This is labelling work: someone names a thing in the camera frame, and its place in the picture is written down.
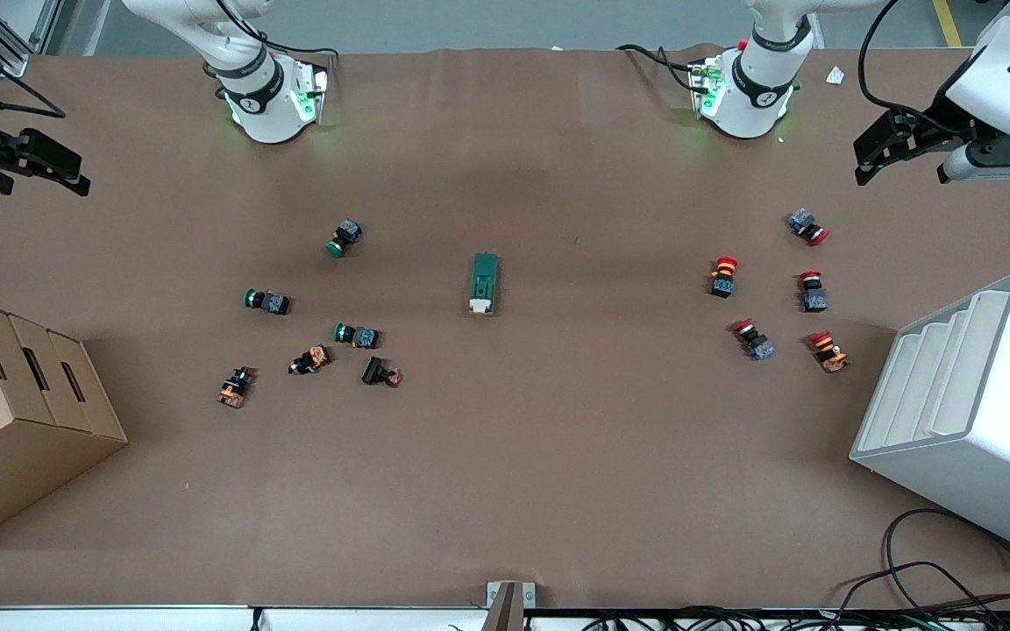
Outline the brown paper table cover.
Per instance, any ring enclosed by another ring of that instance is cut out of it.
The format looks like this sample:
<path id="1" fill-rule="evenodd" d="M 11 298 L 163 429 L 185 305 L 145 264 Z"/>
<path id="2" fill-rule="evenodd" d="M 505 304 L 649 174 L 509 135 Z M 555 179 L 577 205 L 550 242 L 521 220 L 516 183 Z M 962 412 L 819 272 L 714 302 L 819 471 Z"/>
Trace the brown paper table cover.
<path id="1" fill-rule="evenodd" d="M 1010 274 L 1010 182 L 923 157 L 857 186 L 877 111 L 824 81 L 851 61 L 818 52 L 777 135 L 733 141 L 626 52 L 344 55 L 324 127 L 261 146 L 200 61 L 35 60 L 67 118 L 0 127 L 92 188 L 0 195 L 0 308 L 84 341 L 129 443 L 0 527 L 0 604 L 464 606 L 502 579 L 550 606 L 829 603 L 922 504 L 849 459 L 894 332 Z M 398 387 L 361 383 L 372 356 Z"/>

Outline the white table edge rail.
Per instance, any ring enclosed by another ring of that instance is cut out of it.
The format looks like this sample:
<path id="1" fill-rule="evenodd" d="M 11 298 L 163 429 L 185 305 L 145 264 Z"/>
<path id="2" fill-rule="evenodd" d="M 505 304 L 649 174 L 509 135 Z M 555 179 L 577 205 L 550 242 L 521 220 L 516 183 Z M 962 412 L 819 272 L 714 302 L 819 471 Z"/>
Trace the white table edge rail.
<path id="1" fill-rule="evenodd" d="M 0 631 L 480 631 L 477 608 L 0 607 Z"/>

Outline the red mushroom button orange block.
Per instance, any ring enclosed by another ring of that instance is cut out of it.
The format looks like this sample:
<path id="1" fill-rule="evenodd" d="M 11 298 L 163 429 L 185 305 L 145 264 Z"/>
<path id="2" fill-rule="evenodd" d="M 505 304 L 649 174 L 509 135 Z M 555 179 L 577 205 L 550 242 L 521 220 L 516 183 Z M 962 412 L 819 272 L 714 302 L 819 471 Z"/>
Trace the red mushroom button orange block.
<path id="1" fill-rule="evenodd" d="M 837 346 L 829 329 L 811 335 L 808 340 L 814 349 L 814 359 L 826 374 L 834 374 L 850 366 L 847 355 Z"/>

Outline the brown cardboard box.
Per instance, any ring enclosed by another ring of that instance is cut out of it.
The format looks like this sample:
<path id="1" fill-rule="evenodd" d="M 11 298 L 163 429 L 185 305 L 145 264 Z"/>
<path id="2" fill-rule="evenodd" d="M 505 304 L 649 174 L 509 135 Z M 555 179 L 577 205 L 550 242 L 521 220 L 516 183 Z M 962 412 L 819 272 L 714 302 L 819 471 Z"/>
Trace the brown cardboard box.
<path id="1" fill-rule="evenodd" d="M 0 526 L 125 443 L 84 344 L 0 310 Z"/>

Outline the green load switch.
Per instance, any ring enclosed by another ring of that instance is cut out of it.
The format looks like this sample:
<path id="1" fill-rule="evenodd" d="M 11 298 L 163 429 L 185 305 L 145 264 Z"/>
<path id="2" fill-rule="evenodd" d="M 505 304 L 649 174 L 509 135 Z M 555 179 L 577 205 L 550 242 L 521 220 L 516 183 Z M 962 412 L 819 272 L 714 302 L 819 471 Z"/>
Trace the green load switch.
<path id="1" fill-rule="evenodd" d="M 474 255 L 468 308 L 475 315 L 491 316 L 494 313 L 498 269 L 500 259 L 496 254 L 480 252 Z"/>

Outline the red push button black block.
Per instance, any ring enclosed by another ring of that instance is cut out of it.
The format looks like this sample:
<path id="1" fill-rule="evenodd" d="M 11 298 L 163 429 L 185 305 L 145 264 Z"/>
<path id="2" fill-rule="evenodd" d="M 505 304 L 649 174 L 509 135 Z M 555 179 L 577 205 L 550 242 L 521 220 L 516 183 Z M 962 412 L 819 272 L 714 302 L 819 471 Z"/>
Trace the red push button black block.
<path id="1" fill-rule="evenodd" d="M 385 360 L 381 357 L 372 356 L 362 372 L 361 383 L 365 385 L 385 385 L 387 387 L 398 387 L 403 375 L 398 369 L 389 369 Z"/>

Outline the black push button orange block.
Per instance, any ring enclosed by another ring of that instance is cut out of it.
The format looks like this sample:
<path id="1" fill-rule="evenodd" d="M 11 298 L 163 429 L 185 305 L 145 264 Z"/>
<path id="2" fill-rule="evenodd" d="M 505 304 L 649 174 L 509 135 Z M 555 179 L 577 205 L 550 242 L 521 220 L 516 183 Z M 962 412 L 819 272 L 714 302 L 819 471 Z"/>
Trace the black push button orange block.
<path id="1" fill-rule="evenodd" d="M 291 360 L 288 365 L 288 374 L 301 376 L 305 374 L 317 374 L 320 369 L 331 362 L 328 349 L 321 344 L 309 347 L 302 355 Z"/>
<path id="2" fill-rule="evenodd" d="M 256 372 L 248 366 L 232 369 L 228 379 L 222 382 L 219 393 L 217 393 L 217 403 L 226 407 L 239 410 L 245 405 L 247 393 L 252 387 Z"/>

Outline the white compartment organizer box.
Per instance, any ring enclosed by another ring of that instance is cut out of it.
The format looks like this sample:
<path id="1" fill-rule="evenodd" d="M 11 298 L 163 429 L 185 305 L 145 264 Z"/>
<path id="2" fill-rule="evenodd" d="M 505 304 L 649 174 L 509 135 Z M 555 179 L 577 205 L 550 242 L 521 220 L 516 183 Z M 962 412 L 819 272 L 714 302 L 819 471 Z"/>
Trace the white compartment organizer box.
<path id="1" fill-rule="evenodd" d="M 850 459 L 1010 542 L 1010 275 L 897 331 Z"/>

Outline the grey metal bracket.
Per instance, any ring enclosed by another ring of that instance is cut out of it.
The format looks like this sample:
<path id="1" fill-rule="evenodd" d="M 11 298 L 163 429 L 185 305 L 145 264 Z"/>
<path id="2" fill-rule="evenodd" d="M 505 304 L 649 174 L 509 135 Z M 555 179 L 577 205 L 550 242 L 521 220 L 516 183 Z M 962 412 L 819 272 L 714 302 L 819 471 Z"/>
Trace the grey metal bracket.
<path id="1" fill-rule="evenodd" d="M 533 631 L 528 611 L 537 607 L 534 582 L 489 582 L 487 613 L 480 631 Z"/>

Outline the red push button grey block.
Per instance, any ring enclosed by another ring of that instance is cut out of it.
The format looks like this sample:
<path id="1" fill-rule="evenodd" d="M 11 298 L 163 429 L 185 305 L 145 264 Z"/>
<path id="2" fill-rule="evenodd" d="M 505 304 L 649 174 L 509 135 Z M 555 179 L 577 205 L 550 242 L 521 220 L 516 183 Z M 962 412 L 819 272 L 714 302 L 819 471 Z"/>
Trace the red push button grey block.
<path id="1" fill-rule="evenodd" d="M 818 269 L 809 269 L 799 276 L 801 291 L 801 310 L 805 313 L 821 313 L 829 308 L 822 273 Z"/>
<path id="2" fill-rule="evenodd" d="M 819 246 L 829 236 L 829 232 L 816 222 L 808 209 L 798 208 L 786 219 L 790 231 L 806 241 L 809 246 Z"/>
<path id="3" fill-rule="evenodd" d="M 773 342 L 758 328 L 752 318 L 732 323 L 729 327 L 734 337 L 740 341 L 746 356 L 753 362 L 763 362 L 773 356 Z"/>

